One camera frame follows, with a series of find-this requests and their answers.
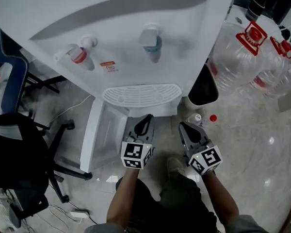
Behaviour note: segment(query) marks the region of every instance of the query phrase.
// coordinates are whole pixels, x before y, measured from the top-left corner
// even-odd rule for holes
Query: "shoe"
[[[176,157],[169,157],[167,160],[167,173],[170,177],[170,173],[177,172],[186,177],[184,164]]]

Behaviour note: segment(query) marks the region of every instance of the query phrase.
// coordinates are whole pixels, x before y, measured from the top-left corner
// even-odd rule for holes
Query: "person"
[[[116,184],[105,224],[85,233],[193,232],[217,233],[216,216],[201,200],[200,189],[185,177],[184,165],[175,157],[167,160],[168,181],[156,202],[138,179],[139,170],[128,168]],[[240,215],[238,207],[212,171],[202,176],[214,210],[226,233],[265,233],[251,216]]]

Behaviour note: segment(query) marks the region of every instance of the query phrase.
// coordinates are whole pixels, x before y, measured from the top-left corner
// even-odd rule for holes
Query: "cable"
[[[74,206],[75,208],[77,208],[79,210],[79,208],[77,206],[75,206],[73,203],[71,202],[68,202],[69,204],[71,204],[72,206]],[[92,218],[91,218],[91,215],[88,214],[88,218],[95,224],[97,224]]]
[[[29,226],[26,222],[25,219],[22,220],[23,224],[27,227],[26,230],[28,233],[30,233],[30,229],[33,231],[33,233],[36,233],[35,230],[33,229],[33,227]]]
[[[76,205],[74,205],[73,203],[71,203],[70,201],[68,202],[69,204],[71,204],[73,207],[75,207],[76,209],[80,209],[79,207],[77,207]],[[91,218],[91,216],[88,214],[88,218],[93,222],[93,223],[95,223],[95,224],[97,224],[92,218]]]
[[[59,211],[61,214],[63,214],[64,216],[65,216],[65,218],[67,218],[69,221],[71,221],[71,222],[73,222],[73,223],[77,223],[77,224],[81,224],[82,223],[82,218],[80,219],[80,220],[75,220],[75,219],[73,219],[73,218],[71,218],[70,216],[69,216],[69,213],[68,212],[66,212],[63,208],[61,208],[61,207],[59,207],[59,206],[57,206],[57,205],[55,205],[55,204],[50,204],[49,205],[49,207],[48,207],[48,209],[49,209],[49,212],[54,216],[54,217],[56,217],[58,220],[60,220],[64,225],[65,225],[65,227],[66,227],[66,231],[64,232],[64,231],[62,231],[62,230],[60,230],[60,229],[58,229],[58,228],[56,228],[56,227],[54,227],[53,225],[51,225],[49,222],[47,222],[45,219],[43,219],[38,213],[37,213],[37,215],[43,220],[43,221],[45,221],[49,226],[51,226],[52,228],[54,228],[54,229],[57,229],[57,230],[59,230],[59,231],[61,231],[62,233],[67,233],[68,232],[68,230],[69,230],[69,227],[68,227],[68,225],[62,220],[62,219],[60,219],[57,215],[55,215],[53,212],[52,212],[52,210],[51,210],[51,208],[55,208],[57,211]]]
[[[43,219],[43,218],[41,218],[41,219],[42,219],[43,221],[45,221],[45,222],[46,222],[49,226],[51,226],[52,228],[57,229],[57,230],[61,231],[62,233],[67,233],[67,231],[64,232],[64,231],[62,231],[62,230],[60,230],[60,229],[54,227],[54,226],[51,225],[49,222],[47,222],[45,219]]]
[[[273,31],[273,32],[270,32],[269,34],[272,34],[272,33],[278,32],[278,31],[283,31],[283,30],[286,30],[286,29],[289,29],[289,28],[291,28],[291,25],[288,26],[288,27],[285,27],[285,28],[283,28],[283,29],[278,29],[278,30],[275,30],[275,31]]]
[[[62,114],[66,113],[68,110],[78,107],[79,105],[83,104],[91,95],[88,95],[81,103],[78,103],[77,105],[73,105],[70,108],[66,109],[64,112],[60,113],[59,115],[57,115],[55,118],[52,119],[51,122],[49,122],[48,124],[46,124],[45,126],[48,126],[49,124],[51,124],[54,120],[56,120],[57,118],[59,118]]]

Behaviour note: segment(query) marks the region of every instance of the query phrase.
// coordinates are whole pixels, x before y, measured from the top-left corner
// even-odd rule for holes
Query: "office chair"
[[[9,63],[12,65],[12,71],[6,84],[1,102],[1,109],[3,114],[18,112],[20,99],[25,84],[35,84],[31,80],[28,80],[28,77],[38,82],[40,84],[39,88],[45,86],[48,89],[59,93],[59,90],[37,78],[28,71],[29,63],[19,51],[20,49],[21,46],[13,41],[0,29],[0,63]]]
[[[62,203],[69,202],[63,196],[58,182],[64,179],[54,173],[58,171],[80,179],[89,180],[91,173],[78,173],[55,163],[54,156],[65,131],[74,129],[73,121],[60,126],[50,148],[48,148],[34,121],[20,113],[0,115],[0,126],[19,128],[22,140],[0,135],[0,188],[13,189],[22,210],[15,205],[10,208],[10,219],[16,227],[21,220],[48,207],[44,195],[49,181]]]

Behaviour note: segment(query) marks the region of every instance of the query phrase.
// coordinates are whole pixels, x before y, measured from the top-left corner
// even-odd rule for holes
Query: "warning label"
[[[102,67],[104,67],[104,66],[111,66],[111,65],[115,65],[115,62],[114,61],[102,62],[102,63],[100,63],[100,65]]]
[[[118,72],[118,69],[115,68],[115,62],[114,61],[108,61],[100,63],[102,67],[105,67],[107,72]]]

